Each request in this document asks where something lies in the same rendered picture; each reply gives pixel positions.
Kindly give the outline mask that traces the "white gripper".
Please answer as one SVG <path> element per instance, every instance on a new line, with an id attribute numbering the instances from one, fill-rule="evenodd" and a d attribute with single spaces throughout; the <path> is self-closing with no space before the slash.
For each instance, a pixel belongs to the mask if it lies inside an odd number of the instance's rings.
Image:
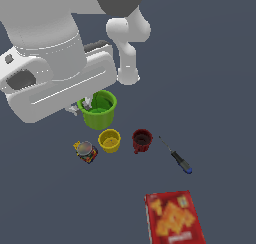
<path id="1" fill-rule="evenodd" d="M 113 48 L 108 42 L 94 43 L 94 49 L 85 56 L 84 69 L 67 79 L 55 80 L 45 59 L 23 57 L 12 47 L 0 56 L 0 91 L 23 122 L 35 123 L 116 82 Z M 84 99 L 85 110 L 92 108 L 91 101 L 91 97 Z M 68 111 L 79 114 L 76 105 Z"/>

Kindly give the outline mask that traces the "green cup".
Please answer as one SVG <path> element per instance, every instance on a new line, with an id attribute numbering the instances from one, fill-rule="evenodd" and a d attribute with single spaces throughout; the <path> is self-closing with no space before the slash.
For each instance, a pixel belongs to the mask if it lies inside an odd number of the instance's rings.
<path id="1" fill-rule="evenodd" d="M 117 98 L 111 92 L 100 90 L 94 93 L 90 109 L 86 109 L 84 102 L 85 99 L 79 100 L 77 106 L 88 127 L 94 130 L 103 130 L 111 125 L 117 106 Z"/>

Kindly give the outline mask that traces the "yellow cup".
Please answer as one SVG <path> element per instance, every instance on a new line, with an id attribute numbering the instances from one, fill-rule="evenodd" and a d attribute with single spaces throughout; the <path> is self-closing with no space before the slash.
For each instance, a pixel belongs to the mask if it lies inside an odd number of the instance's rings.
<path id="1" fill-rule="evenodd" d="M 106 153 L 116 152 L 120 147 L 120 141 L 120 133 L 114 129 L 106 129 L 98 137 L 99 145 Z"/>

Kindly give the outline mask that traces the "colourful printed can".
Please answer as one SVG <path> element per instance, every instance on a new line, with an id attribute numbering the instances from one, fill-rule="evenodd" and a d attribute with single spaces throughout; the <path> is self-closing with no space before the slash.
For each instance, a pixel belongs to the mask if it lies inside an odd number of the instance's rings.
<path id="1" fill-rule="evenodd" d="M 97 148 L 89 141 L 78 141 L 73 145 L 73 147 L 76 150 L 76 155 L 87 164 L 92 163 L 98 155 Z"/>

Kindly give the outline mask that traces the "dark red mug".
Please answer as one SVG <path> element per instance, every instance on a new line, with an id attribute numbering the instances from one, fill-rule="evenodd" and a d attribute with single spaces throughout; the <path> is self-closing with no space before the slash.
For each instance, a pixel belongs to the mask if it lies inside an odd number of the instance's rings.
<path id="1" fill-rule="evenodd" d="M 137 129 L 132 136 L 134 153 L 146 152 L 152 143 L 153 136 L 147 129 Z"/>

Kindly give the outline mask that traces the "red cracker box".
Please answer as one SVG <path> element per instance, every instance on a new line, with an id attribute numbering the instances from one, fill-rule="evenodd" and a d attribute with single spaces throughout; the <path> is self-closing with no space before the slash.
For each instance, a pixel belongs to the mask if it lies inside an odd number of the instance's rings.
<path id="1" fill-rule="evenodd" d="M 206 244 L 189 191 L 146 194 L 150 244 Z"/>

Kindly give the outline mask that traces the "blue handled screwdriver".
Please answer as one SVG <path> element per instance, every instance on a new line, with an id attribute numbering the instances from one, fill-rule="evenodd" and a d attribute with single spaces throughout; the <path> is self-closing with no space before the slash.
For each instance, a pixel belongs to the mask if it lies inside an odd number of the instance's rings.
<path id="1" fill-rule="evenodd" d="M 176 160 L 176 162 L 182 168 L 182 170 L 187 174 L 191 174 L 191 166 L 176 151 L 170 150 L 170 152 L 171 156 Z"/>

